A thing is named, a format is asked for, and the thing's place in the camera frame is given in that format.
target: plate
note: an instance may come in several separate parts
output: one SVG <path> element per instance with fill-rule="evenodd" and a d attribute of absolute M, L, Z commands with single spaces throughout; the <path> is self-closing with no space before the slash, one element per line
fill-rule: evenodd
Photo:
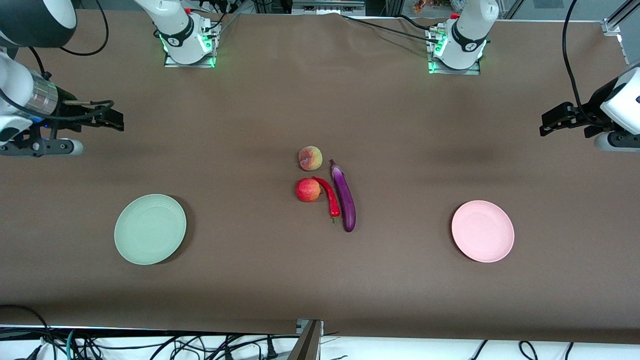
<path fill-rule="evenodd" d="M 184 239 L 187 216 L 173 198 L 150 194 L 131 202 L 116 222 L 113 237 L 123 258 L 137 265 L 159 263 Z"/>
<path fill-rule="evenodd" d="M 482 263 L 503 259 L 513 247 L 515 233 L 507 214 L 491 202 L 475 200 L 458 208 L 451 222 L 460 250 Z"/>

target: white floor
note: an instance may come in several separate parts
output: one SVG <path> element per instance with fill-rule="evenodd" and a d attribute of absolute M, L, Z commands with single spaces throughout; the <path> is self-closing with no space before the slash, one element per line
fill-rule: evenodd
<path fill-rule="evenodd" d="M 238 340 L 244 342 L 262 336 L 247 336 Z M 169 337 L 156 338 L 106 338 L 97 341 L 99 345 L 109 347 L 131 347 L 139 345 L 160 344 Z M 223 336 L 203 338 L 205 347 L 216 348 Z M 274 340 L 274 347 L 283 358 L 291 351 L 295 339 Z M 476 352 L 481 340 L 434 340 L 434 339 L 398 339 L 398 338 L 345 338 L 327 336 L 322 338 L 321 360 L 335 360 L 347 356 L 347 360 L 469 360 Z M 0 341 L 0 360 L 26 358 L 40 342 L 38 340 Z M 191 343 L 200 347 L 199 341 Z M 532 344 L 540 360 L 563 360 L 567 343 L 533 341 Z M 260 344 L 263 357 L 266 355 L 266 344 Z M 169 359 L 173 346 L 166 347 L 158 354 L 156 360 Z M 104 360 L 149 360 L 156 347 L 138 350 L 103 350 Z M 233 351 L 234 360 L 256 360 L 258 346 L 247 346 Z M 44 346 L 38 360 L 53 359 L 50 345 Z M 66 356 L 58 352 L 58 359 Z M 526 360 L 518 349 L 517 341 L 489 341 L 482 350 L 478 360 Z M 577 343 L 570 352 L 569 359 L 579 360 L 637 360 L 640 359 L 640 345 L 608 345 Z M 192 352 L 182 351 L 175 360 L 198 360 Z"/>

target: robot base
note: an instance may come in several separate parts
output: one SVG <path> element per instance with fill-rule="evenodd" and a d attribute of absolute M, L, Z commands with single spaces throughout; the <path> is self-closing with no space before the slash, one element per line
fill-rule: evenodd
<path fill-rule="evenodd" d="M 211 21 L 205 18 L 205 24 L 211 25 Z M 211 67 L 216 67 L 216 55 L 218 53 L 218 44 L 220 43 L 220 29 L 222 28 L 221 24 L 216 25 L 215 28 L 209 30 L 205 33 L 205 36 L 211 37 L 210 40 L 203 42 L 203 46 L 211 46 L 211 52 L 207 53 L 202 59 L 196 61 L 192 64 L 182 64 L 176 62 L 171 56 L 169 56 L 166 48 L 164 52 L 166 53 L 164 57 L 164 67 L 194 67 L 198 69 L 208 69 Z"/>
<path fill-rule="evenodd" d="M 441 28 L 444 27 L 444 23 L 440 23 L 437 26 L 437 30 L 435 32 L 430 30 L 425 30 L 424 35 L 426 38 L 434 38 L 437 40 L 441 40 L 442 34 L 439 32 Z M 432 42 L 427 42 L 427 61 L 429 62 L 429 73 L 430 74 L 453 74 L 453 75 L 480 75 L 480 61 L 476 60 L 476 62 L 467 69 L 452 69 L 442 62 L 439 58 L 433 55 L 438 44 L 434 44 Z"/>

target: red chili pepper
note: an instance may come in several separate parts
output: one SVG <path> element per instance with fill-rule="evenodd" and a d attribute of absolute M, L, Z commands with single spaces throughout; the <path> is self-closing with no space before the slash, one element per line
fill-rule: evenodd
<path fill-rule="evenodd" d="M 340 216 L 340 206 L 338 205 L 338 200 L 335 197 L 333 188 L 324 179 L 320 179 L 319 177 L 315 176 L 312 176 L 311 178 L 320 183 L 320 185 L 322 185 L 322 187 L 324 188 L 324 192 L 326 192 L 326 196 L 329 198 L 329 214 L 331 214 L 333 222 L 335 222 L 336 218 Z"/>

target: peach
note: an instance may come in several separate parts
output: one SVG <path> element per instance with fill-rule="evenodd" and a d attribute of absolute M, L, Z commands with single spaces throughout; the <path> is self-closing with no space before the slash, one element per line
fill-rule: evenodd
<path fill-rule="evenodd" d="M 309 177 L 300 179 L 296 184 L 296 196 L 300 201 L 314 202 L 318 199 L 320 193 L 320 183 Z"/>
<path fill-rule="evenodd" d="M 313 171 L 322 165 L 322 152 L 315 146 L 307 146 L 298 153 L 302 170 Z"/>

